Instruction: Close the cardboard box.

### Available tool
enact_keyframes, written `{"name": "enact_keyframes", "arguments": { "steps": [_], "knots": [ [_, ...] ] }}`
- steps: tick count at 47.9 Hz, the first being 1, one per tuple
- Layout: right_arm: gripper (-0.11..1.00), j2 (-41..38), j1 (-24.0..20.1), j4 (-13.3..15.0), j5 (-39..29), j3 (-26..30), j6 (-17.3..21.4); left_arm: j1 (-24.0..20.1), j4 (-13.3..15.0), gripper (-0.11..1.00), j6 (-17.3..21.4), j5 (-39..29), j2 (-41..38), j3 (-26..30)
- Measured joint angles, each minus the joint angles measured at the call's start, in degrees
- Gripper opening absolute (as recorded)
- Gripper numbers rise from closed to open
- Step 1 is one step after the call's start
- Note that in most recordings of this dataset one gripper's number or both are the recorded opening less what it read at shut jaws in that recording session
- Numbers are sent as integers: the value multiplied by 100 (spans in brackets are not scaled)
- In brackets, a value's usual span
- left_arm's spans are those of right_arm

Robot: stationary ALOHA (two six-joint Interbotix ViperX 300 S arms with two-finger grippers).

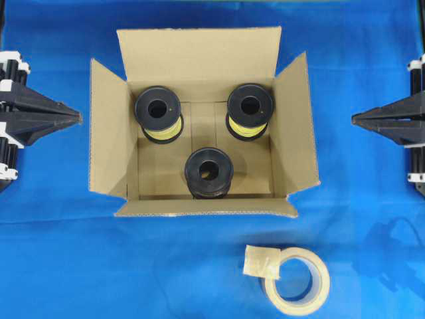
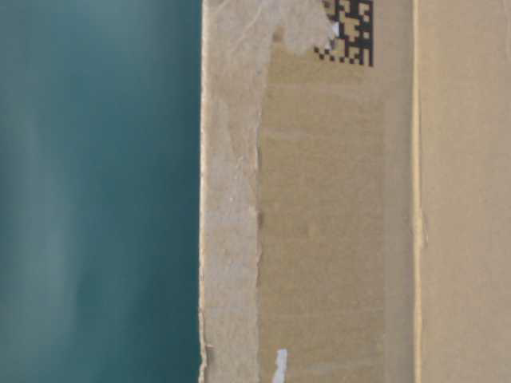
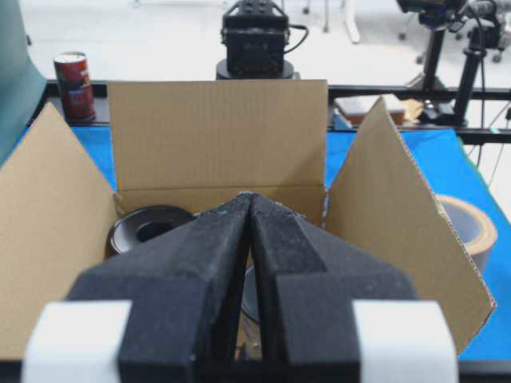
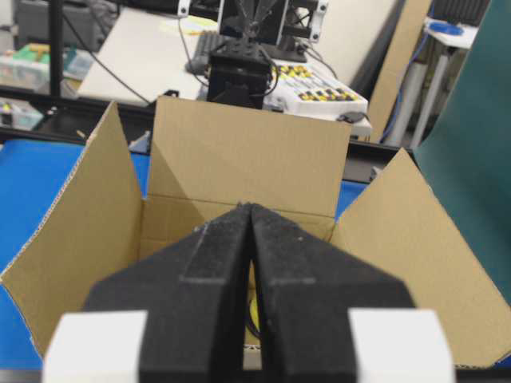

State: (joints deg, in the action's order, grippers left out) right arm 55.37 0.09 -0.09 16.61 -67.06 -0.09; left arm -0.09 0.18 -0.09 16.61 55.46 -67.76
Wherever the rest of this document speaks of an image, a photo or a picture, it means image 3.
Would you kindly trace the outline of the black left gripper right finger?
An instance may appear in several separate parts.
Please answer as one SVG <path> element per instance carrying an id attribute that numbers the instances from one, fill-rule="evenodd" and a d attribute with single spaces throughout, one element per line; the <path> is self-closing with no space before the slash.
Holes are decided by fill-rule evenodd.
<path id="1" fill-rule="evenodd" d="M 458 381 L 442 309 L 403 271 L 262 195 L 250 219 L 263 357 L 288 381 Z"/>

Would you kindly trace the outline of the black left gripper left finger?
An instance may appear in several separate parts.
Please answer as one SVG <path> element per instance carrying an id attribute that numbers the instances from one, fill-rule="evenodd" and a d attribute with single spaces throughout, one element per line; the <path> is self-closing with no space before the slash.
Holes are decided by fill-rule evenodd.
<path id="1" fill-rule="evenodd" d="M 192 382 L 236 346 L 251 196 L 81 272 L 47 304 L 26 382 Z"/>

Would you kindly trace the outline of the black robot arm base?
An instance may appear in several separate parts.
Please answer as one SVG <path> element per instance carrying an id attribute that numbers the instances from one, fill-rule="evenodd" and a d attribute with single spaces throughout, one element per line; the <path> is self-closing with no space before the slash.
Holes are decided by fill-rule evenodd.
<path id="1" fill-rule="evenodd" d="M 291 24 L 273 1 L 237 1 L 222 17 L 220 36 L 226 58 L 216 65 L 216 78 L 296 78 L 294 66 L 285 56 L 308 35 L 307 26 Z"/>

